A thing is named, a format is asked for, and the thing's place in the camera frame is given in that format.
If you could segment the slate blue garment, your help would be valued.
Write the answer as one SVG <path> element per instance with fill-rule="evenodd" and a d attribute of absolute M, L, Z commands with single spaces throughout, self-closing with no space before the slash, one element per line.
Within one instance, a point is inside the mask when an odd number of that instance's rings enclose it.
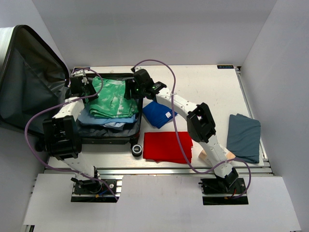
<path fill-rule="evenodd" d="M 261 123 L 247 116 L 229 116 L 226 147 L 237 158 L 247 163 L 258 164 Z"/>

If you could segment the green white tie-dye shirt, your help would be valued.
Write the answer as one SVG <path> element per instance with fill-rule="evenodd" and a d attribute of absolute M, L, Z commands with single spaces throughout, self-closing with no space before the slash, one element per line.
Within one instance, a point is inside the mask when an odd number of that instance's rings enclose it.
<path fill-rule="evenodd" d="M 87 109 L 94 117 L 127 118 L 139 112 L 135 100 L 124 98 L 126 83 L 112 79 L 100 79 L 96 76 L 92 85 L 99 91 L 98 97 L 89 102 Z"/>

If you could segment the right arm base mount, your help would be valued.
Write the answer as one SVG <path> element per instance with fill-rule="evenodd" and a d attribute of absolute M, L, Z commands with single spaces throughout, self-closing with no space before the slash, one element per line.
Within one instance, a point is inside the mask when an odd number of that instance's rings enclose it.
<path fill-rule="evenodd" d="M 241 195 L 246 189 L 243 178 L 238 178 L 229 190 L 224 189 L 224 185 L 220 186 L 215 178 L 203 178 L 198 184 L 202 191 L 203 205 L 249 204 L 247 194 Z"/>

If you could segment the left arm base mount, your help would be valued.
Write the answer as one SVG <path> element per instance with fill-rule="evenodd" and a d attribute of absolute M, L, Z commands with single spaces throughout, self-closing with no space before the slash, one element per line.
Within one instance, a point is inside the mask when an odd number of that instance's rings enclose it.
<path fill-rule="evenodd" d="M 71 178 L 73 182 L 71 202 L 74 203 L 116 203 L 114 195 L 101 182 L 94 180 L 78 180 Z"/>

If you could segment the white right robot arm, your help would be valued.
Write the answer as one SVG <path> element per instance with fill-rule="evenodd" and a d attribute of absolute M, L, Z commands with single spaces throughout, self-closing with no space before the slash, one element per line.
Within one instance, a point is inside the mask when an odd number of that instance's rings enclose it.
<path fill-rule="evenodd" d="M 187 132 L 206 152 L 206 160 L 214 167 L 218 188 L 225 193 L 236 186 L 238 173 L 227 161 L 215 130 L 215 122 L 207 104 L 196 104 L 180 97 L 162 82 L 154 82 L 145 69 L 131 69 L 133 79 L 126 82 L 125 98 L 154 100 L 182 116 L 187 123 Z"/>

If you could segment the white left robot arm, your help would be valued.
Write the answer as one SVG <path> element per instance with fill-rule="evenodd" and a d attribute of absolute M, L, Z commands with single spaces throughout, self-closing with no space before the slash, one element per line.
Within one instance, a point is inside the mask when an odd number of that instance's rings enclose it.
<path fill-rule="evenodd" d="M 85 74 L 70 78 L 69 95 L 65 105 L 51 119 L 43 122 L 43 131 L 48 153 L 67 164 L 78 174 L 89 176 L 85 187 L 92 193 L 101 190 L 102 181 L 97 178 L 96 168 L 87 163 L 82 151 L 82 139 L 76 121 L 84 110 L 83 96 L 90 96 L 96 91 Z"/>

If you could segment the red cloth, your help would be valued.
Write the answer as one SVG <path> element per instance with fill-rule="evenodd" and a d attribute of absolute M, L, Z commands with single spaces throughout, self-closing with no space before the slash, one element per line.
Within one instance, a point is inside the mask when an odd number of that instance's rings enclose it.
<path fill-rule="evenodd" d="M 143 141 L 143 158 L 155 162 L 186 164 L 176 133 L 173 131 L 146 132 Z"/>

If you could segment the light blue garment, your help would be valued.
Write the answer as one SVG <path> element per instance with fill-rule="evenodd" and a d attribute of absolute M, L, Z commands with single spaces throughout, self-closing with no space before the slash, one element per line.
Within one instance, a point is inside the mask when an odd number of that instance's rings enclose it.
<path fill-rule="evenodd" d="M 122 131 L 126 124 L 132 124 L 136 121 L 136 114 L 124 118 L 101 118 L 92 116 L 88 111 L 82 110 L 77 119 L 84 126 L 102 126 Z"/>

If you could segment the royal blue towel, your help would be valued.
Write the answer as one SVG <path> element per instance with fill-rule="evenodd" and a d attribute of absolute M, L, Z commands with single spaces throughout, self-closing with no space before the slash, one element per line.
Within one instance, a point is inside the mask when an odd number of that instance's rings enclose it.
<path fill-rule="evenodd" d="M 173 119 L 172 109 L 155 101 L 150 102 L 142 109 L 149 123 L 158 129 Z"/>

